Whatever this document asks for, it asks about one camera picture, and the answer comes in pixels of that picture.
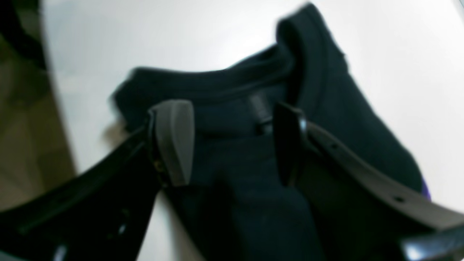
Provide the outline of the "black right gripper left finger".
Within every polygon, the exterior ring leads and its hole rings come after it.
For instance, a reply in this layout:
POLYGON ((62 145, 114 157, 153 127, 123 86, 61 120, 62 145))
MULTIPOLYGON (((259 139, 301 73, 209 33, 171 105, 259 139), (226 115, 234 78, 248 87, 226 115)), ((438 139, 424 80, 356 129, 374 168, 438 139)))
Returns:
POLYGON ((195 123, 188 100, 145 123, 79 177, 1 212, 2 261, 135 261, 157 193, 189 184, 195 123))

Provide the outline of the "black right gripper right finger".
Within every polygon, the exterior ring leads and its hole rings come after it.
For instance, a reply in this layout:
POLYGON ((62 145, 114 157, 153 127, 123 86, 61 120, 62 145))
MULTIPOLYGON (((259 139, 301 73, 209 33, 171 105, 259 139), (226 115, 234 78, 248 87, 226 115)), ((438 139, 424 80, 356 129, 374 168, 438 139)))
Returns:
POLYGON ((273 131, 280 180, 307 201, 328 261, 463 260, 463 214, 376 170, 300 109, 277 104, 273 131))

